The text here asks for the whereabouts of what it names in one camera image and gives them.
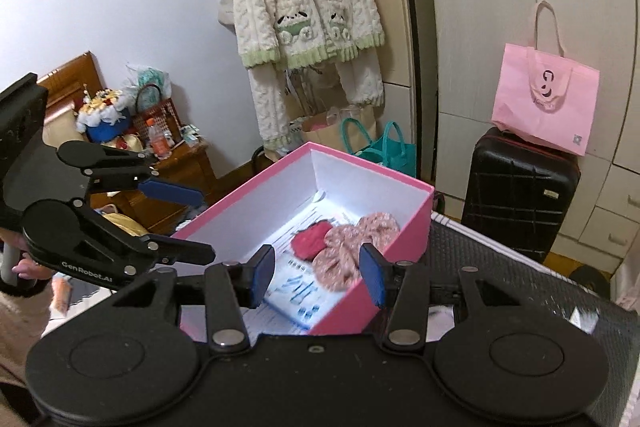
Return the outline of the person's left hand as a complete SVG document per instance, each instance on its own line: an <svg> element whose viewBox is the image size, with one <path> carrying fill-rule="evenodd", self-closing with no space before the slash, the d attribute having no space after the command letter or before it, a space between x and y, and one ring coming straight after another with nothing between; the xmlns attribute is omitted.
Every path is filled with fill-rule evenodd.
<svg viewBox="0 0 640 427"><path fill-rule="evenodd" d="M12 272L20 279L30 281L46 281L54 275L53 270L40 265L27 255L14 265Z"/></svg>

